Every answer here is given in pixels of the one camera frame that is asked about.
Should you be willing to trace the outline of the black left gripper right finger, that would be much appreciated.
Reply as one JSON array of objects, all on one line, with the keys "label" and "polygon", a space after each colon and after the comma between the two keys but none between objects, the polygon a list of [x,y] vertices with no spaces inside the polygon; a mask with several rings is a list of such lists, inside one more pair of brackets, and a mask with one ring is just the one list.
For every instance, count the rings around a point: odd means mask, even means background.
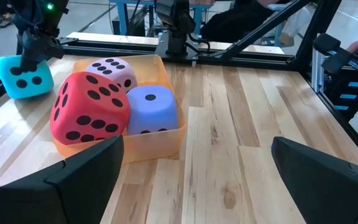
[{"label": "black left gripper right finger", "polygon": [[306,224],[358,224],[358,165],[276,136],[272,157]]}]

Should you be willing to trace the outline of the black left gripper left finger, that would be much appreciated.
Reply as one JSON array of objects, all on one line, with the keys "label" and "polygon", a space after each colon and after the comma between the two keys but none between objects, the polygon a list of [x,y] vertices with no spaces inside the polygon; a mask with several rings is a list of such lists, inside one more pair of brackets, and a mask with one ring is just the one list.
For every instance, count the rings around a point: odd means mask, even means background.
[{"label": "black left gripper left finger", "polygon": [[119,177],[122,136],[0,186],[0,224],[99,224]]}]

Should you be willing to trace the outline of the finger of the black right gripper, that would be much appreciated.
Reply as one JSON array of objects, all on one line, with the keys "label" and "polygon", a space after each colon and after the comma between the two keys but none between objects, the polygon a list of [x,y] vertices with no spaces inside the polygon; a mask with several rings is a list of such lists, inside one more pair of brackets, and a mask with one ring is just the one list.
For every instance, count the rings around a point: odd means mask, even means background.
[{"label": "finger of the black right gripper", "polygon": [[21,72],[35,72],[39,64],[38,56],[34,49],[23,48],[19,65]]}]

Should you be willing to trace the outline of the large cyan foam die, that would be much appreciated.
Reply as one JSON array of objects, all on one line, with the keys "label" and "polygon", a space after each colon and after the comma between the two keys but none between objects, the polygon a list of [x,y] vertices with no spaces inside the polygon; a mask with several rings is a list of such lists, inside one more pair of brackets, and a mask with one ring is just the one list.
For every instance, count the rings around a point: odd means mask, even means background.
[{"label": "large cyan foam die", "polygon": [[53,89],[54,82],[47,62],[23,72],[20,55],[0,57],[0,80],[12,99],[30,98]]}]

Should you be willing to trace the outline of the large red foam die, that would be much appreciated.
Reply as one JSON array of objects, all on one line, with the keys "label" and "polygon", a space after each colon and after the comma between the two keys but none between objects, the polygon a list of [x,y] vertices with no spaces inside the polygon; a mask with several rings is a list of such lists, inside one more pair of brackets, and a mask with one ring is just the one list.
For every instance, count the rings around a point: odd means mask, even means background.
[{"label": "large red foam die", "polygon": [[111,80],[91,72],[69,75],[51,110],[52,136],[64,145],[122,134],[130,117],[126,94]]}]

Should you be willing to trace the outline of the large pink foam die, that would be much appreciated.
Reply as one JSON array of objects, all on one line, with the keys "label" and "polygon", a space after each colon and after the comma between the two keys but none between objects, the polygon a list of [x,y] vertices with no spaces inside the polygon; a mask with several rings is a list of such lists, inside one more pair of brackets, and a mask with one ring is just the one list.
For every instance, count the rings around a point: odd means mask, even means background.
[{"label": "large pink foam die", "polygon": [[86,72],[95,73],[117,83],[126,93],[138,86],[134,69],[123,59],[102,58],[90,63]]}]

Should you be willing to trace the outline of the orange translucent plastic bin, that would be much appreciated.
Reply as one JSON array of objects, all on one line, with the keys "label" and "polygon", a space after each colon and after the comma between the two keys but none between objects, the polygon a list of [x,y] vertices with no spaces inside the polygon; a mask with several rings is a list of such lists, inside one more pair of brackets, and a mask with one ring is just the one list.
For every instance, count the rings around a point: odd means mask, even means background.
[{"label": "orange translucent plastic bin", "polygon": [[[134,69],[138,86],[161,85],[167,87],[173,92],[172,84],[166,73],[162,59],[159,56],[143,55],[120,57],[120,59],[125,60]],[[99,59],[79,60],[75,62],[72,73],[85,72],[86,67],[90,63],[97,60]],[[185,118],[183,111],[178,104],[176,96],[175,100],[178,113],[178,128],[154,133],[129,135],[127,133],[126,126],[122,134],[118,134],[122,135],[124,138],[124,163],[168,157],[178,152],[185,134]],[[104,139],[64,145],[53,137],[53,142],[57,148],[57,151],[66,158],[77,154],[80,151],[83,151],[103,140]]]}]

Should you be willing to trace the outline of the large purple foam die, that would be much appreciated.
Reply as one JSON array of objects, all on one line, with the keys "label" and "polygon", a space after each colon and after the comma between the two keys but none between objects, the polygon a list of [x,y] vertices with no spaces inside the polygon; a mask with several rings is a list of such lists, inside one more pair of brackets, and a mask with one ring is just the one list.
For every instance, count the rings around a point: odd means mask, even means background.
[{"label": "large purple foam die", "polygon": [[127,93],[129,135],[154,133],[178,128],[177,105],[173,92],[161,85],[144,85]]}]

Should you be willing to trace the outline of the black mounted device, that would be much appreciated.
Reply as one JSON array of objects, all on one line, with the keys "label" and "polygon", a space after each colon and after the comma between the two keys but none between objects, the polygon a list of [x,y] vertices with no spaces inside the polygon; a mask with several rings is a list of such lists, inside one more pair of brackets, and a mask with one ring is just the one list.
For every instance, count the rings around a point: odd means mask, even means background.
[{"label": "black mounted device", "polygon": [[330,73],[338,73],[345,65],[358,70],[358,48],[352,53],[340,47],[341,42],[328,34],[321,34],[313,42],[313,47],[327,59],[322,67]]}]

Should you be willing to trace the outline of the person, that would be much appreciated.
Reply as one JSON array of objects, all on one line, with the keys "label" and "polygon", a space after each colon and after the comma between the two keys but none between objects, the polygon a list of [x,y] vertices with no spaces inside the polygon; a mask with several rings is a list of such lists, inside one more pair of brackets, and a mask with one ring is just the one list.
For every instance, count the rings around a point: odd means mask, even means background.
[{"label": "person", "polygon": [[[262,25],[275,11],[271,4],[287,4],[290,0],[236,0],[232,9],[214,15],[201,29],[203,38],[214,42],[236,42]],[[279,37],[284,46],[294,43],[295,36],[308,22],[311,14],[302,8],[290,16]]]}]

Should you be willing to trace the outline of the blue metal table frame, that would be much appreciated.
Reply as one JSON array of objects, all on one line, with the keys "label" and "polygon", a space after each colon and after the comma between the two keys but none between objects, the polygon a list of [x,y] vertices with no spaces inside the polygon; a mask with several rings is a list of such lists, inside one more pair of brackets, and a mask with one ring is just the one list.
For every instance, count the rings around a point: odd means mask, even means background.
[{"label": "blue metal table frame", "polygon": [[[156,28],[162,26],[159,19],[156,18],[155,2],[156,0],[108,0],[109,3],[116,5],[118,19],[112,22],[112,31],[117,35],[135,35],[141,25],[144,26],[145,34],[153,36]],[[195,34],[199,34],[203,12],[207,11],[214,0],[189,0],[190,11],[193,12],[193,20],[196,23]]]}]

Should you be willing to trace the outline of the black table end rail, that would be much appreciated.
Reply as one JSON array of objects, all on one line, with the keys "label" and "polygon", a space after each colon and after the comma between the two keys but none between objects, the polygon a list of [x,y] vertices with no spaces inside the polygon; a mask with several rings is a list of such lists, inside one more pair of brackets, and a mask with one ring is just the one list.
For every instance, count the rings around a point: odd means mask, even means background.
[{"label": "black table end rail", "polygon": [[124,35],[93,34],[74,32],[68,37],[58,39],[67,55],[81,55],[90,57],[118,57],[135,55],[158,55],[164,62],[220,65],[227,67],[247,67],[267,70],[295,71],[291,56],[261,52],[261,46],[255,49],[248,46],[230,59],[223,59],[225,43],[211,43],[211,49],[205,44],[187,40],[184,45],[185,55],[169,54],[168,44],[171,42],[167,31],[159,37],[137,37]]}]

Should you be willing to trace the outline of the silver aluminium post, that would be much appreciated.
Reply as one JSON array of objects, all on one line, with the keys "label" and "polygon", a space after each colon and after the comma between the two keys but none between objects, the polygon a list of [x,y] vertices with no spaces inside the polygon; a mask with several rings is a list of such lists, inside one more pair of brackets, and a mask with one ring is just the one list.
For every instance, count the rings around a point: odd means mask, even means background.
[{"label": "silver aluminium post", "polygon": [[322,67],[326,57],[316,49],[312,51],[311,61],[311,86],[315,93],[324,92],[324,68]]}]

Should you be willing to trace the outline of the black frame post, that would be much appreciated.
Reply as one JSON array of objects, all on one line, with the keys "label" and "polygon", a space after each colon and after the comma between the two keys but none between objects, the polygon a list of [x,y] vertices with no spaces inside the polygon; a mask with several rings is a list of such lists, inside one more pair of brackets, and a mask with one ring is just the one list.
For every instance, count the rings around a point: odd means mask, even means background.
[{"label": "black frame post", "polygon": [[301,70],[310,65],[313,51],[313,41],[317,34],[327,31],[342,0],[320,0],[310,20],[309,26],[303,36],[303,40],[294,57],[294,65]]}]

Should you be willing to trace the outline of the black diagonal frame brace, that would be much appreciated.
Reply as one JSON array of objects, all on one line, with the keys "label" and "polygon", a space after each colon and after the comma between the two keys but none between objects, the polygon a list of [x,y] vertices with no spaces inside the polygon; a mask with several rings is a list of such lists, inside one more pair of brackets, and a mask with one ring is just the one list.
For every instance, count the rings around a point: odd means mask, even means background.
[{"label": "black diagonal frame brace", "polygon": [[271,19],[268,19],[265,23],[253,30],[247,36],[243,37],[241,40],[238,40],[237,42],[233,43],[226,50],[216,52],[214,54],[211,54],[211,56],[223,60],[233,58],[238,53],[242,52],[245,48],[247,48],[249,45],[252,45],[257,39],[261,38],[265,33],[281,24],[285,19],[289,18],[294,13],[298,12],[301,8],[306,6],[309,1],[310,0],[295,0],[293,3],[289,4],[284,10],[274,15]]}]

